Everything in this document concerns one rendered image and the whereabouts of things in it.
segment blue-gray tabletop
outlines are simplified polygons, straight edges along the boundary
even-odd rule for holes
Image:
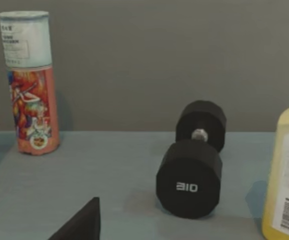
[[[47,240],[100,197],[101,240],[263,240],[261,220],[274,133],[228,133],[220,203],[204,219],[165,212],[156,173],[173,132],[64,132],[43,156],[0,133],[0,240]]]

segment white text on dumbbell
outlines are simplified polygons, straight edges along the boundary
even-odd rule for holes
[[[196,193],[196,192],[198,192],[198,185],[193,184],[193,183],[177,182],[176,183],[176,190]]]

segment wall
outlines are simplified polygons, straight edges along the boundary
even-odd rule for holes
[[[229,131],[274,131],[289,106],[287,0],[0,0],[46,10],[62,130],[172,131],[196,99]],[[0,36],[0,130],[13,118]]]

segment cylindrical can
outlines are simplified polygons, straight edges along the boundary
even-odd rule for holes
[[[18,149],[42,155],[60,144],[49,13],[0,13]]]

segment black dumbbell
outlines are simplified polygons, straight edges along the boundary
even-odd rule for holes
[[[195,101],[182,112],[176,143],[164,155],[156,175],[156,195],[175,216],[197,219],[209,215],[220,200],[226,116],[210,101]]]

